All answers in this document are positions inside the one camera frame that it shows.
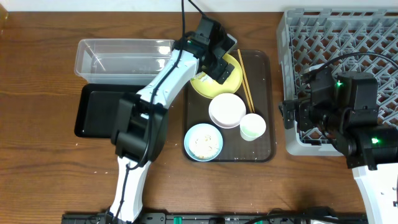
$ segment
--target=yellow bowl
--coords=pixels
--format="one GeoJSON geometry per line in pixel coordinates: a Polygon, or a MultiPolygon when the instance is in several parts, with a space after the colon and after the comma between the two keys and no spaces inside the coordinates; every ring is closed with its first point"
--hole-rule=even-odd
{"type": "Polygon", "coordinates": [[[223,59],[232,64],[235,68],[222,85],[211,80],[210,77],[204,81],[201,80],[206,75],[204,72],[191,79],[192,87],[201,94],[201,96],[213,99],[222,93],[235,93],[241,86],[243,78],[241,65],[229,54],[224,54],[223,59]]]}

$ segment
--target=light blue bowl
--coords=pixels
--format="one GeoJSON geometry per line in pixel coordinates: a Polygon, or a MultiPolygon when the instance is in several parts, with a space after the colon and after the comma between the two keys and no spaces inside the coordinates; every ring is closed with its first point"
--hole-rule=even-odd
{"type": "Polygon", "coordinates": [[[194,127],[190,128],[188,130],[188,132],[186,133],[186,135],[184,137],[184,148],[185,148],[185,152],[187,152],[187,154],[192,159],[194,159],[196,161],[199,161],[199,162],[207,162],[207,161],[210,161],[210,160],[216,158],[220,154],[220,152],[221,152],[221,150],[223,148],[223,136],[221,135],[220,131],[217,128],[215,128],[214,126],[212,126],[210,124],[197,124],[194,127]],[[189,150],[189,141],[191,140],[191,138],[193,136],[195,136],[195,134],[197,132],[199,132],[199,133],[208,133],[209,131],[214,131],[216,133],[217,137],[218,137],[218,152],[212,157],[209,157],[209,158],[206,158],[206,159],[200,159],[199,157],[195,156],[191,152],[191,150],[189,150]]]}

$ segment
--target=green light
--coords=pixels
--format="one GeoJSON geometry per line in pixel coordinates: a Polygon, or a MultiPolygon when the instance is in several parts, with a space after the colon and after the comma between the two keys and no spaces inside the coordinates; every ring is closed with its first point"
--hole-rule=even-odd
{"type": "Polygon", "coordinates": [[[340,82],[340,80],[337,81],[337,87],[340,87],[342,85],[342,83],[340,82]]]}
{"type": "Polygon", "coordinates": [[[376,144],[376,143],[379,143],[380,141],[377,139],[377,138],[372,138],[372,143],[373,144],[376,144]]]}

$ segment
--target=chopsticks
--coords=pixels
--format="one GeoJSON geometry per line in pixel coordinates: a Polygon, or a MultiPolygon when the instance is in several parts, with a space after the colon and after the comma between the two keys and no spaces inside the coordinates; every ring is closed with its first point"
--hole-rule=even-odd
{"type": "Polygon", "coordinates": [[[249,106],[249,111],[250,111],[250,113],[254,113],[253,99],[251,98],[251,93],[250,93],[248,78],[247,78],[247,76],[246,76],[246,71],[244,70],[242,55],[241,55],[241,51],[240,51],[239,49],[238,49],[238,55],[239,55],[239,60],[241,61],[242,72],[243,72],[243,80],[242,80],[242,82],[243,82],[244,94],[246,95],[246,100],[247,100],[247,102],[248,102],[248,106],[249,106]]]}

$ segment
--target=wooden table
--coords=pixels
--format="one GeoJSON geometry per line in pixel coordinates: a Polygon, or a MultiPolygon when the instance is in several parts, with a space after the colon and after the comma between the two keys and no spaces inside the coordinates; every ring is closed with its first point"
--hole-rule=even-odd
{"type": "MultiPolygon", "coordinates": [[[[271,60],[277,154],[264,164],[190,162],[182,154],[182,94],[170,108],[167,143],[149,170],[146,208],[264,213],[315,205],[364,212],[343,157],[291,156],[277,104],[283,98],[275,30],[282,13],[209,14],[271,60]]],[[[187,13],[194,30],[198,13],[187,13]]],[[[114,199],[118,166],[110,140],[73,133],[80,91],[79,40],[178,39],[179,13],[12,12],[0,36],[0,222],[60,223],[65,212],[100,212],[114,199]]]]}

